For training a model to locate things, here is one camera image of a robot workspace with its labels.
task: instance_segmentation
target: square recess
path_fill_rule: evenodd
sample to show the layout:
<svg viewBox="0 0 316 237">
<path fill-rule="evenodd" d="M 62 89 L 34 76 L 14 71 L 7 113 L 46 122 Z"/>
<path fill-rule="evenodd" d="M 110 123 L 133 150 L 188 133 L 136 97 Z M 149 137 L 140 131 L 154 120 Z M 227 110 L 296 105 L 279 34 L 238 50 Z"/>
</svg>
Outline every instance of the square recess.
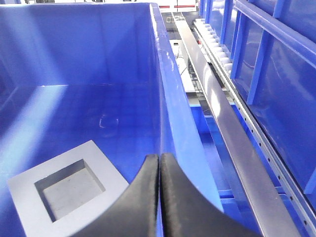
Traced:
<svg viewBox="0 0 316 237">
<path fill-rule="evenodd" d="M 82 159 L 37 181 L 35 186 L 53 222 L 105 191 Z"/>
<path fill-rule="evenodd" d="M 128 187 L 93 141 L 11 178 L 8 184 L 28 237 L 72 236 Z"/>
</svg>

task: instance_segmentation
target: gray square block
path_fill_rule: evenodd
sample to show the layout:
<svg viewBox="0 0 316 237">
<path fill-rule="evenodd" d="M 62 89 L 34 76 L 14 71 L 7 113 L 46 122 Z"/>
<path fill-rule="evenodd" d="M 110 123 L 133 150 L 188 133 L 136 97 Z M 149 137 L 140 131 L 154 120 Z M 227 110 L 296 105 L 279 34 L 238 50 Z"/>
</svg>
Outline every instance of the gray square block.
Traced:
<svg viewBox="0 0 316 237">
<path fill-rule="evenodd" d="M 128 187 L 93 141 L 11 178 L 8 184 L 28 237 L 70 236 Z"/>
</svg>

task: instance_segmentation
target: black rubber pad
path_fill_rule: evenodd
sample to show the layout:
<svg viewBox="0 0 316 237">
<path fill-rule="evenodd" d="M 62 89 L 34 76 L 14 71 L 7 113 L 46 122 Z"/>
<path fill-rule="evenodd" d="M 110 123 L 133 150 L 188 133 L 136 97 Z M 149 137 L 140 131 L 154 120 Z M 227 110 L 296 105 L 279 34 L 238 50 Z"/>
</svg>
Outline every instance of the black rubber pad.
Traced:
<svg viewBox="0 0 316 237">
<path fill-rule="evenodd" d="M 202 196 L 172 154 L 161 156 L 160 168 L 165 237 L 259 237 Z"/>
<path fill-rule="evenodd" d="M 134 181 L 117 201 L 74 236 L 156 237 L 158 165 L 157 155 L 147 155 Z"/>
</svg>

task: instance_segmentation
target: aluminum rail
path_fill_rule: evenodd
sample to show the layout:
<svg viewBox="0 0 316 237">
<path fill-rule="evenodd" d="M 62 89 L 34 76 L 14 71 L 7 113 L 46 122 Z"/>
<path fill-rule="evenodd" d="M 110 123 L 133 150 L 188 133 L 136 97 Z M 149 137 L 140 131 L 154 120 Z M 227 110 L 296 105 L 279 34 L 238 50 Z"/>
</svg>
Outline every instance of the aluminum rail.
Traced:
<svg viewBox="0 0 316 237">
<path fill-rule="evenodd" d="M 172 15 L 260 232 L 265 237 L 300 236 L 185 18 L 182 13 Z"/>
<path fill-rule="evenodd" d="M 207 56 L 210 58 L 210 61 L 212 62 L 212 65 L 214 66 L 219 78 L 238 107 L 240 114 L 243 118 L 245 118 L 245 123 L 247 124 L 249 130 L 251 130 L 252 135 L 254 136 L 257 144 L 260 146 L 260 149 L 267 159 L 269 165 L 278 177 L 285 193 L 290 198 L 294 209 L 305 226 L 305 229 L 310 236 L 316 237 L 316 216 L 313 209 L 287 170 L 286 166 L 281 161 L 281 158 L 274 150 L 269 139 L 261 130 L 258 122 L 251 114 L 247 105 L 237 92 L 236 87 L 230 79 L 228 69 L 223 68 L 219 58 L 216 57 L 216 52 L 213 51 L 211 49 L 212 47 L 210 47 L 210 45 L 207 43 L 207 39 L 210 35 L 207 24 L 204 24 L 202 20 L 197 20 L 195 22 L 195 32 L 204 46 Z"/>
</svg>

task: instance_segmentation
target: blue storage crate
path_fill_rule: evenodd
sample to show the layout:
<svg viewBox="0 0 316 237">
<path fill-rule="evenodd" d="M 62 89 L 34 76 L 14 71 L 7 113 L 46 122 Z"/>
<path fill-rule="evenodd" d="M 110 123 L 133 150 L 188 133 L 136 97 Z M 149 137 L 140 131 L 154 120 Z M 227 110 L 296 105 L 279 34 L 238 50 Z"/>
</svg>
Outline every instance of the blue storage crate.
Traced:
<svg viewBox="0 0 316 237">
<path fill-rule="evenodd" d="M 88 140 L 128 182 L 174 153 L 222 209 L 156 4 L 1 6 L 0 29 L 0 236 L 24 235 L 6 181 Z"/>
</svg>

